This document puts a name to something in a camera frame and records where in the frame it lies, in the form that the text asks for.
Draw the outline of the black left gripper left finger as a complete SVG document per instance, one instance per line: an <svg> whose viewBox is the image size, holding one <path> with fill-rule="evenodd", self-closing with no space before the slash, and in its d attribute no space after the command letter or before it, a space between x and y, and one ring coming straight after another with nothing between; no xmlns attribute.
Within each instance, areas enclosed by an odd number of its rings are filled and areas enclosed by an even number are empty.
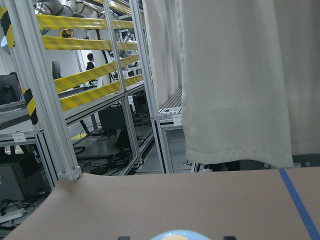
<svg viewBox="0 0 320 240"><path fill-rule="evenodd" d="M130 240L129 236L120 236L117 240Z"/></svg>

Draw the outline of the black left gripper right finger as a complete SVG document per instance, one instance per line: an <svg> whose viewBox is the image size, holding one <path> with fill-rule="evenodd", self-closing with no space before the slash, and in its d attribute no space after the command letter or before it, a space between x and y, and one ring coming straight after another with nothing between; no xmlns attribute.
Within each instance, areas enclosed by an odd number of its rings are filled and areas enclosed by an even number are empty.
<svg viewBox="0 0 320 240"><path fill-rule="evenodd" d="M223 237L223 240L237 240L237 238L233 235L227 235Z"/></svg>

